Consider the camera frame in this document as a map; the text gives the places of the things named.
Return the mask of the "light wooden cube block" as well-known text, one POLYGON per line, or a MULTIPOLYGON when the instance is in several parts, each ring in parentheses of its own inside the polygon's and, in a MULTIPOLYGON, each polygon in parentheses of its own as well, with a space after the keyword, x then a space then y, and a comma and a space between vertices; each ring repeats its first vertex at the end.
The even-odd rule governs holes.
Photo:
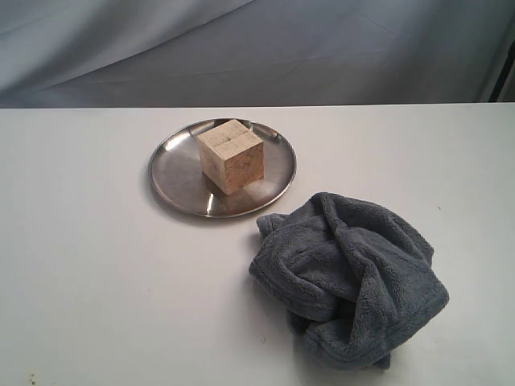
POLYGON ((196 136, 203 173, 226 195, 262 179, 264 141, 236 119, 196 136))

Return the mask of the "grey fabric backdrop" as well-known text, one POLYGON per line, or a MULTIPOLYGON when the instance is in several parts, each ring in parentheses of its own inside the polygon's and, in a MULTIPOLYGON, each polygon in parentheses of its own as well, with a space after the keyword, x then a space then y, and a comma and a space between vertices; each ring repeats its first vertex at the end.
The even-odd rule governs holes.
POLYGON ((511 1, 4 1, 4 108, 484 101, 511 1))

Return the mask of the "black stand pole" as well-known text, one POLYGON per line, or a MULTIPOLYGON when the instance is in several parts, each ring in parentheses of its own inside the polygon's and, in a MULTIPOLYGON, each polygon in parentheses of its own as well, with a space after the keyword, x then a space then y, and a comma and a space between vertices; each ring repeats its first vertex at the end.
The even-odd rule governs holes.
POLYGON ((509 47, 508 53, 505 57, 505 61, 500 70, 500 73, 496 79, 496 82, 494 84, 492 92, 489 96, 489 99, 488 99, 489 103, 495 103, 499 100, 501 92, 502 92, 503 88, 505 87, 505 84, 509 77, 509 73, 511 72, 511 69, 514 65, 514 59, 515 59, 515 41, 512 41, 512 43, 509 47))

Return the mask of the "round stainless steel plate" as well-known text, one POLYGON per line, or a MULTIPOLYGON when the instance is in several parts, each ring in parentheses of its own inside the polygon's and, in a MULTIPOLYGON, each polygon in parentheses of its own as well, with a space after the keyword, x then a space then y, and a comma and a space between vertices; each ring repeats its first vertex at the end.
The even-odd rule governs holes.
POLYGON ((158 145, 150 157, 148 175, 160 202, 194 216, 230 218, 258 211, 286 192, 296 173, 295 152, 279 132, 253 121, 238 122, 264 142, 264 177, 226 195, 205 175, 197 137, 227 122, 228 118, 196 122, 158 145))

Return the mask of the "grey fleece towel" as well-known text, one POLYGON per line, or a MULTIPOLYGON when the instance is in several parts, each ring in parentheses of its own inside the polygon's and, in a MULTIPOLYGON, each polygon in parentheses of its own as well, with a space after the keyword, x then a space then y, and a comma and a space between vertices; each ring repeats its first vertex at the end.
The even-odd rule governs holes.
POLYGON ((392 350, 448 303, 433 247, 375 203, 320 192, 257 220, 249 274, 282 303, 303 349, 332 368, 387 368, 392 350))

